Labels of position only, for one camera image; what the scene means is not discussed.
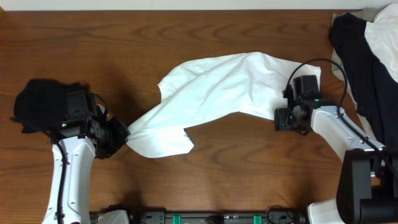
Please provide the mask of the white t-shirt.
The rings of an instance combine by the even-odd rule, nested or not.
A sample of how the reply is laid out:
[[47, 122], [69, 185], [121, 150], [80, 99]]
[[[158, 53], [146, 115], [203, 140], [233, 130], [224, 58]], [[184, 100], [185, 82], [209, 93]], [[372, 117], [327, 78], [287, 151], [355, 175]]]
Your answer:
[[129, 126], [127, 145], [148, 158], [186, 154], [194, 143], [186, 133], [230, 113], [273, 120], [285, 108], [289, 77], [321, 75], [320, 67], [262, 52], [191, 60], [176, 66], [158, 84], [161, 102]]

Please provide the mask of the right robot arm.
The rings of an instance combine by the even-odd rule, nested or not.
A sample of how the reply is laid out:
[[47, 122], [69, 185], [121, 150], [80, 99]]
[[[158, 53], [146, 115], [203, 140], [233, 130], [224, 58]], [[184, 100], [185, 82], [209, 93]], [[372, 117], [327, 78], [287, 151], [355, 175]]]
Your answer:
[[308, 223], [397, 222], [397, 153], [371, 139], [331, 101], [274, 112], [276, 131], [319, 134], [341, 159], [336, 197], [307, 207]]

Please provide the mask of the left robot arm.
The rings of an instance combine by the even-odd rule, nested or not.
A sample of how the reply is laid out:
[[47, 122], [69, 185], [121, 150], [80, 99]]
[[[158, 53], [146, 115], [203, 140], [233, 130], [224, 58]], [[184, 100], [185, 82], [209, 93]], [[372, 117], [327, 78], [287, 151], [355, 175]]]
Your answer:
[[118, 118], [92, 117], [62, 123], [53, 137], [53, 177], [44, 223], [129, 223], [125, 209], [90, 214], [90, 173], [94, 159], [111, 157], [130, 132]]

